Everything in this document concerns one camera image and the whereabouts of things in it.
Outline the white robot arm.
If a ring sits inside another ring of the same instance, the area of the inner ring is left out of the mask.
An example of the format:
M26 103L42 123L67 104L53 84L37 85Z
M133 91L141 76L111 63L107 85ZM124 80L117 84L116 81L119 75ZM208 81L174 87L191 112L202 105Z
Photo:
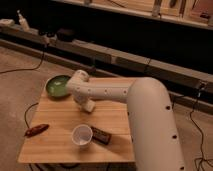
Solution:
M159 80L91 83L85 71L77 70L66 89L88 112L95 106L92 98L127 105L137 171L186 171L169 93Z

